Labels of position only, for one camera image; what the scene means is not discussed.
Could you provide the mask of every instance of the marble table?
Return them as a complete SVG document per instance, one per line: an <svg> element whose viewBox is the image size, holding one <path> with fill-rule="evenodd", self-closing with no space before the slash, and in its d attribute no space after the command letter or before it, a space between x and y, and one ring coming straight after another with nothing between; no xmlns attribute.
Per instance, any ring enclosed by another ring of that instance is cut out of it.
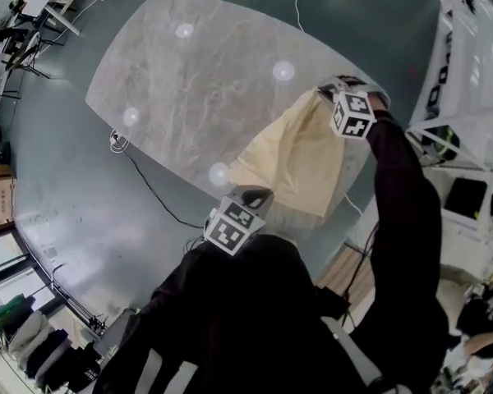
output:
<svg viewBox="0 0 493 394"><path fill-rule="evenodd" d="M230 186L210 170L229 165L333 74L372 81L332 48L258 11L219 0L147 0L108 47L86 102L137 148L219 199ZM330 212L368 154L366 142L347 140ZM322 222L283 206L273 211L290 228Z"/></svg>

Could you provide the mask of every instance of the white cable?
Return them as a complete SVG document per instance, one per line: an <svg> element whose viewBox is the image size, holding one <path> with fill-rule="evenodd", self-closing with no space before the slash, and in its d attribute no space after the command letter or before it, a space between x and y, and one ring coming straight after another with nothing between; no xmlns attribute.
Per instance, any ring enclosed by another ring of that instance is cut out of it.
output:
<svg viewBox="0 0 493 394"><path fill-rule="evenodd" d="M87 7L86 7L83 11L81 11L78 15L76 15L75 19L73 19L73 21L71 21L71 24L74 24L74 23L75 23L75 21L76 21L76 20L77 20L77 19L81 16L81 14L82 14L82 13L84 13L86 10L88 10L90 7L92 7L94 4L96 4L96 3L97 3L97 1L98 1L98 0L94 0L92 3L90 3L90 5L89 5L89 6L87 6ZM52 42L53 42L53 43L56 43L56 42L57 42L57 40L58 40L61 36L63 36L63 35L64 35L64 34L65 34L68 30L69 30L69 29L68 29L68 28L66 28L66 29L65 29L65 30L64 30L64 31L63 31L63 32L62 32L62 33L61 33L61 34L60 34L57 38L55 38ZM38 56L40 56L40 55L42 55L42 54L44 54L44 52L45 52L48 48L49 48L49 46L48 46L48 47L46 47L46 48L44 48L42 51L40 51L40 52L38 53L37 57L38 57Z"/></svg>
<svg viewBox="0 0 493 394"><path fill-rule="evenodd" d="M299 9L297 8L297 0L295 0L295 2L294 2L294 7L296 8L296 13L297 13L297 25L299 26L299 29L302 30L302 32L305 32L305 30L303 29L302 23L300 22L300 19L299 19Z"/></svg>
<svg viewBox="0 0 493 394"><path fill-rule="evenodd" d="M360 208L358 208L358 206L356 206L352 201L351 199L348 198L348 195L345 195L345 198L347 199L347 201L351 204L351 206L353 206L358 213L360 213L360 217L363 216L363 211L360 210Z"/></svg>

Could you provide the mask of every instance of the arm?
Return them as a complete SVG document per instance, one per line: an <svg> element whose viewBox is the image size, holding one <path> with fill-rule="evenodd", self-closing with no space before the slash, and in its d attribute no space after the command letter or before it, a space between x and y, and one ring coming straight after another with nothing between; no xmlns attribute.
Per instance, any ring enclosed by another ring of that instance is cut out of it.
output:
<svg viewBox="0 0 493 394"><path fill-rule="evenodd" d="M463 349L466 355L471 356L491 344L493 344L493 332L485 332L471 337L466 341Z"/></svg>
<svg viewBox="0 0 493 394"><path fill-rule="evenodd" d="M164 359L166 380L177 372L181 364L177 358L192 359L183 356L184 349L196 342L195 330L212 310L211 302L220 299L221 271L229 258L209 243L188 252L154 291L151 301L130 317L117 354L99 375L93 393L135 392L150 347ZM168 337L156 337L158 334Z"/></svg>
<svg viewBox="0 0 493 394"><path fill-rule="evenodd" d="M440 199L416 154L383 105L373 104L367 140L376 157L375 194L380 225L371 266L375 301L351 333L384 376L427 392L444 361L449 325L436 300L440 278ZM406 341L417 353L405 360Z"/></svg>

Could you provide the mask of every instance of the floor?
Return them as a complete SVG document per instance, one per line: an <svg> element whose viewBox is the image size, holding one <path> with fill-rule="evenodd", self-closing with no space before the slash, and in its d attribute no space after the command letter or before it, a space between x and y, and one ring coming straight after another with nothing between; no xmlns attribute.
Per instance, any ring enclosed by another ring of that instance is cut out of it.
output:
<svg viewBox="0 0 493 394"><path fill-rule="evenodd" d="M145 0L106 0L76 22L37 68L51 80L15 72L22 99L4 101L0 124L12 143L18 177L16 224L46 269L65 263L57 279L111 322L128 305L143 305L179 263L197 232L175 223L121 154L110 152L111 129L85 104L91 78L115 34ZM226 0L296 25L293 0ZM90 0L79 3L84 6ZM393 114L406 124L431 54L436 0L299 0L305 31L384 86ZM179 216L203 222L216 200L129 149L150 184ZM349 191L365 207L372 195L369 161ZM302 256L317 277L358 215L347 203L308 241Z"/></svg>

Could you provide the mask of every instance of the beige cloth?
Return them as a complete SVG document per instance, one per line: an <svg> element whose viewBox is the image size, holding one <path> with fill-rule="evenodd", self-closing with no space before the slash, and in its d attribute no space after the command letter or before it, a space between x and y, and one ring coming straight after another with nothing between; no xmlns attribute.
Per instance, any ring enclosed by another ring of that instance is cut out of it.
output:
<svg viewBox="0 0 493 394"><path fill-rule="evenodd" d="M230 165L228 179L274 191L288 207L324 217L343 161L344 139L315 89L305 92Z"/></svg>

